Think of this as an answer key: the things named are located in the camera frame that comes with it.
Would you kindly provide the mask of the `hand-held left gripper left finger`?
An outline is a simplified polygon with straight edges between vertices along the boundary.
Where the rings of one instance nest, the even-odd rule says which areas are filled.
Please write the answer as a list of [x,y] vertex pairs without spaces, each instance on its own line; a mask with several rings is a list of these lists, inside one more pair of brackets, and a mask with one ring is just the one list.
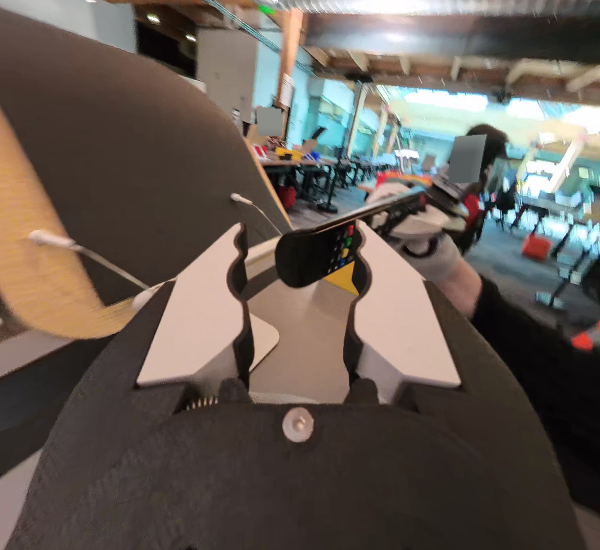
[[177,275],[137,385],[185,383],[218,391],[238,378],[250,387],[254,340],[242,292],[248,237],[234,224]]

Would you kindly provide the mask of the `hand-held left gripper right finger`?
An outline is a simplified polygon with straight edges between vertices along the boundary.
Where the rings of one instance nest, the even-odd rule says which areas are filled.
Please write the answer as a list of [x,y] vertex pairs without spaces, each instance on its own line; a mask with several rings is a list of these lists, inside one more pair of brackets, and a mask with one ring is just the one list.
[[359,292],[348,319],[358,343],[360,378],[372,380],[379,402],[397,402],[408,384],[458,389],[460,375],[449,351],[424,279],[363,221],[355,233],[354,275]]

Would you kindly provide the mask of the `black remote control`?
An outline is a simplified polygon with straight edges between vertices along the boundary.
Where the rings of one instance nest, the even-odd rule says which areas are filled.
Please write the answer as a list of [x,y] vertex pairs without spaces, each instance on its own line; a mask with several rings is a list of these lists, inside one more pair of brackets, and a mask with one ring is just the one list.
[[359,230],[359,223],[385,237],[409,216],[424,212],[426,205],[425,189],[414,187],[312,228],[286,233],[275,248],[277,274],[288,287],[304,288],[358,262],[352,284],[357,294],[361,294],[368,288],[370,276],[367,275],[367,263],[359,256],[359,249],[366,242],[366,234]]

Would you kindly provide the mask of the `person's right forearm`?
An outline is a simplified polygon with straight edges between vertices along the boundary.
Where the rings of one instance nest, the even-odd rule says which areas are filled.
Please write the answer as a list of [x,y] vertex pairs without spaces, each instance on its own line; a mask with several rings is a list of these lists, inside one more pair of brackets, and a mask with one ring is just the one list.
[[599,325],[566,339],[508,303],[460,254],[442,264],[437,287],[526,392],[575,501],[599,513]]

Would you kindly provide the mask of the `person's right hand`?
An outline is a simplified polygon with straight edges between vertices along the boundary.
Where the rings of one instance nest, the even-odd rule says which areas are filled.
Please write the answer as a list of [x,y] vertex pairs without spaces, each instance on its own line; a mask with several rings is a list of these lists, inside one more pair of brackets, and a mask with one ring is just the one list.
[[441,282],[460,261],[461,254],[451,233],[461,234],[465,226],[461,214],[447,214],[426,203],[383,236],[424,280]]

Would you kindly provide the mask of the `white lamp stand with base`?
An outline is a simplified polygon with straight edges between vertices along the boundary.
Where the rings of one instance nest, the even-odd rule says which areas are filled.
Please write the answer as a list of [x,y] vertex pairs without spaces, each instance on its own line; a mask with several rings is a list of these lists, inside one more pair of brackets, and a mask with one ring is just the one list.
[[[247,284],[242,296],[247,303],[261,291],[278,280],[275,267],[275,249],[280,236],[263,241],[249,249],[245,258]],[[250,314],[254,342],[254,359],[250,370],[255,369],[280,341],[280,334],[273,325],[254,314]]]

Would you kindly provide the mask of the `yellow plastic bin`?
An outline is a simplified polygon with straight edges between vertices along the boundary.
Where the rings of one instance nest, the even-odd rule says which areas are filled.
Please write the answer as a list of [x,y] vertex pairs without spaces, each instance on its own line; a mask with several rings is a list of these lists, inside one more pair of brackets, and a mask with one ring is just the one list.
[[324,281],[330,283],[341,290],[348,291],[354,296],[358,296],[359,292],[356,289],[356,286],[353,283],[353,272],[354,272],[355,263],[353,261],[346,264],[339,270],[335,270],[331,274],[324,277]]

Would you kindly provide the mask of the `cluttered work table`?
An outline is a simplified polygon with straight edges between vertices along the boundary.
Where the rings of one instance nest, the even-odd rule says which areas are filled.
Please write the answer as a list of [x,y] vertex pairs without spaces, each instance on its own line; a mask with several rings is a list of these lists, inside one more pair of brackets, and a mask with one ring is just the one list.
[[336,189],[343,186],[346,176],[351,171],[348,160],[316,160],[310,157],[293,159],[287,154],[274,158],[256,158],[255,162],[262,168],[283,211],[277,188],[285,184],[296,187],[296,202],[306,202],[312,209],[323,214],[334,215],[340,211],[334,204],[334,196]]

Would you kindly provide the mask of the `wood-framed dark divider panel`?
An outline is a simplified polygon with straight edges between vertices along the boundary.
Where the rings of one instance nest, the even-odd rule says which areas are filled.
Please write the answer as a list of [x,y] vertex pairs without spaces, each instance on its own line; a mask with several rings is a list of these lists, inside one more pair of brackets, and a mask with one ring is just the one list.
[[291,230],[231,116],[169,69],[1,10],[1,301],[26,329],[112,335],[130,282],[31,232],[69,237],[152,286],[225,231]]

